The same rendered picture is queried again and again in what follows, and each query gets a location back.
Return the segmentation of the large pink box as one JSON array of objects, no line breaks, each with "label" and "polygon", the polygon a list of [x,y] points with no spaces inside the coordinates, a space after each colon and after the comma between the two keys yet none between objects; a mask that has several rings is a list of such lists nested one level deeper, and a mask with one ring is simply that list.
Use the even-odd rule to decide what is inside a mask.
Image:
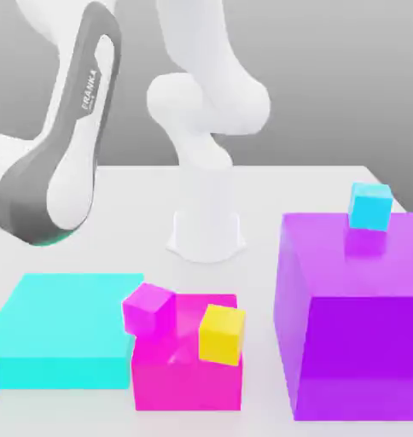
[{"label": "large pink box", "polygon": [[199,359],[199,327],[209,304],[237,307],[234,294],[178,294],[176,325],[156,339],[137,338],[131,358],[138,411],[239,411],[243,363]]}]

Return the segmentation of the small magenta cube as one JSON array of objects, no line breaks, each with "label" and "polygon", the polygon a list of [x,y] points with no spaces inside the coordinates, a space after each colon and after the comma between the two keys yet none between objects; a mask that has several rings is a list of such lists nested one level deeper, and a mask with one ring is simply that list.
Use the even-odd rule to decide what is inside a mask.
[{"label": "small magenta cube", "polygon": [[122,302],[125,331],[135,337],[162,336],[176,325],[176,293],[141,283]]}]

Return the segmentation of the large cyan box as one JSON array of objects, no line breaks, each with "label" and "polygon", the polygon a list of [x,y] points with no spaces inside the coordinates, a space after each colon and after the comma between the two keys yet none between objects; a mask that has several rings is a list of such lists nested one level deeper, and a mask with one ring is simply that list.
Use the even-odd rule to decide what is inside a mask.
[{"label": "large cyan box", "polygon": [[0,389],[127,389],[138,273],[28,273],[0,310]]}]

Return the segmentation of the small blue cube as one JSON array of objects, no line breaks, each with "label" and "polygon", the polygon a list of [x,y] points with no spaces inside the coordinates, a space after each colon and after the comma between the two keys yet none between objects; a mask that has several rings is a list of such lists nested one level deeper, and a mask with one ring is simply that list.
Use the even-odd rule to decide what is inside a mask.
[{"label": "small blue cube", "polygon": [[393,193],[387,184],[352,184],[348,222],[353,229],[387,231]]}]

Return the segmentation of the small yellow cube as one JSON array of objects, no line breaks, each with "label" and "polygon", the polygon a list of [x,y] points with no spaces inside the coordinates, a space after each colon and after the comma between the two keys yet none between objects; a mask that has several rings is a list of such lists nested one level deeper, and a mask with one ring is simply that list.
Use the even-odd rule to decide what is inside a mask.
[{"label": "small yellow cube", "polygon": [[199,359],[238,366],[244,340],[246,312],[209,304],[199,327]]}]

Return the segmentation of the large purple box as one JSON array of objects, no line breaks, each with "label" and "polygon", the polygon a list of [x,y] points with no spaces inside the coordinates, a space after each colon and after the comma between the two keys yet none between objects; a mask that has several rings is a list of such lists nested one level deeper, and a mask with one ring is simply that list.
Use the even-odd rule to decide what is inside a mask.
[{"label": "large purple box", "polygon": [[297,421],[413,421],[413,213],[282,218],[274,325]]}]

